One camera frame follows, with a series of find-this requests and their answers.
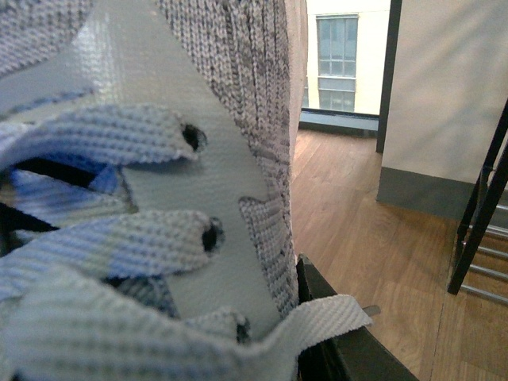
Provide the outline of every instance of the sneaker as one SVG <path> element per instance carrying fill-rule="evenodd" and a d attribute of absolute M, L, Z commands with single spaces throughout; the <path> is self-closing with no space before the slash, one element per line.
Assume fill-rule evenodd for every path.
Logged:
<path fill-rule="evenodd" d="M 0 380 L 289 380 L 283 1 L 0 1 Z"/>

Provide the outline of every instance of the window pane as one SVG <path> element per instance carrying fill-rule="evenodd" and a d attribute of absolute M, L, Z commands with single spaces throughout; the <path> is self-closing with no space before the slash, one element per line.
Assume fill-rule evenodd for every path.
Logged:
<path fill-rule="evenodd" d="M 319 75 L 330 74 L 330 61 L 319 61 Z"/>
<path fill-rule="evenodd" d="M 356 74 L 356 62 L 344 62 L 344 76 L 354 77 Z"/>
<path fill-rule="evenodd" d="M 320 78 L 318 85 L 322 90 L 355 90 L 355 80 L 346 78 Z"/>
<path fill-rule="evenodd" d="M 332 91 L 330 107 L 331 110 L 344 111 L 343 94 L 344 93 L 342 91 Z"/>
<path fill-rule="evenodd" d="M 319 28 L 319 59 L 330 59 L 330 21 L 319 20 L 317 23 Z"/>
<path fill-rule="evenodd" d="M 328 90 L 319 90 L 319 108 L 330 110 L 330 93 Z"/>
<path fill-rule="evenodd" d="M 302 107 L 309 108 L 309 89 L 303 89 Z"/>
<path fill-rule="evenodd" d="M 343 75 L 342 62 L 343 61 L 332 61 L 332 75 Z"/>
<path fill-rule="evenodd" d="M 332 59 L 344 59 L 344 19 L 330 20 L 332 32 Z"/>
<path fill-rule="evenodd" d="M 345 59 L 356 61 L 356 34 L 358 29 L 358 19 L 348 18 L 345 21 L 346 21 Z"/>
<path fill-rule="evenodd" d="M 355 110 L 355 93 L 344 92 L 344 111 L 352 113 Z"/>

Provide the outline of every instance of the eyelet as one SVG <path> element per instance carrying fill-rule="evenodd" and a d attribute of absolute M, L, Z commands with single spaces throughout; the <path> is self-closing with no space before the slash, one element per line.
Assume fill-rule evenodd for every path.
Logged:
<path fill-rule="evenodd" d="M 183 139 L 194 149 L 194 152 L 202 151 L 208 141 L 205 133 L 193 125 L 185 125 L 182 135 Z"/>
<path fill-rule="evenodd" d="M 211 253 L 222 246 L 225 235 L 222 229 L 222 223 L 218 218 L 210 219 L 210 228 L 203 232 L 202 242 L 205 252 Z"/>

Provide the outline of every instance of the shoelace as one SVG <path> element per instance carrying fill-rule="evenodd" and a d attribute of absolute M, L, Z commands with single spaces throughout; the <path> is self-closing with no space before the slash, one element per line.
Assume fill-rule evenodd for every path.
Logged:
<path fill-rule="evenodd" d="M 168 317 L 171 307 L 163 304 L 171 296 L 154 296 L 167 289 L 158 279 L 205 267 L 220 224 L 199 211 L 136 213 L 117 170 L 195 160 L 199 139 L 195 130 L 185 136 L 187 127 L 150 105 L 92 106 L 39 124 L 0 125 L 0 168 L 55 152 L 101 164 L 89 189 L 16 170 L 12 180 L 21 192 L 0 192 L 61 228 L 0 259 L 1 376 L 16 367 L 29 379 L 287 379 L 293 370 L 272 357 L 294 359 L 326 337 L 370 322 L 351 297 L 323 299 L 294 310 L 263 341 L 242 345 L 231 338 L 248 324 L 227 306 L 187 321 Z M 35 194 L 41 198 L 30 202 Z M 62 207 L 47 202 L 57 194 L 70 196 Z M 104 217 L 111 199 L 121 207 L 106 208 L 113 216 Z M 79 214 L 83 209 L 98 212 Z M 97 279 L 120 279 L 129 297 Z M 316 315 L 317 308 L 325 313 Z"/>

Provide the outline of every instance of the building exterior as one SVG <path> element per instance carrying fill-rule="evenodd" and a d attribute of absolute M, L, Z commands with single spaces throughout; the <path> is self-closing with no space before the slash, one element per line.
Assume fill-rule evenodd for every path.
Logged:
<path fill-rule="evenodd" d="M 379 114 L 390 0 L 307 0 L 303 107 Z"/>

